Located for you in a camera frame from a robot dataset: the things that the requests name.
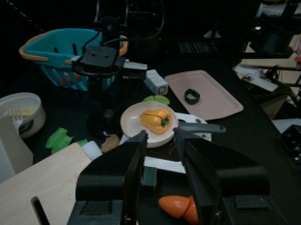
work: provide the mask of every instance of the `teal basket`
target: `teal basket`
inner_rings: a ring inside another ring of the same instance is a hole
[[[32,62],[39,64],[39,67],[56,86],[64,88],[88,91],[88,77],[74,74],[72,72],[72,58],[83,55],[84,43],[91,40],[96,31],[91,29],[66,28],[52,30],[32,37],[20,47],[19,53]],[[102,41],[102,33],[99,33],[95,40],[88,46],[98,46]],[[127,46],[122,45],[121,55],[126,53]],[[103,78],[102,90],[104,91],[113,81],[114,77]]]

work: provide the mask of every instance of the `wooden cutting board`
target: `wooden cutting board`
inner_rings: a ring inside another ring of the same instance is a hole
[[[32,205],[32,198],[38,197],[50,223],[66,225],[78,177],[90,162],[75,143],[1,183],[0,224],[40,224]]]

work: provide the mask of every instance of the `black table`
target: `black table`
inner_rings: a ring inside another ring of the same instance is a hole
[[[245,154],[265,167],[272,199],[289,223],[300,224],[301,175],[286,155],[280,132],[256,103],[246,87],[241,84],[234,71],[224,62],[212,60],[170,60],[157,63],[150,68],[157,69],[162,76],[187,70],[206,70],[244,105],[242,112],[209,122],[218,123],[228,128],[225,134],[213,135],[213,141]],[[4,95],[24,91],[40,96],[47,115],[43,129],[26,140],[30,149],[34,151],[36,162],[51,154],[50,150],[44,148],[44,144],[59,127],[68,130],[68,135],[74,136],[75,141],[87,138],[90,141],[94,140],[102,144],[103,139],[91,136],[86,128],[86,120],[91,110],[102,105],[92,99],[90,93],[55,87],[35,65],[27,68]],[[131,83],[129,94],[125,107],[141,102],[151,95],[151,91],[143,81],[135,80]],[[187,111],[171,91],[167,97],[174,111],[186,113]],[[159,171],[155,195],[141,196],[141,224],[186,224],[183,220],[170,218],[158,207],[159,197],[170,194],[190,194],[187,179],[183,175]]]

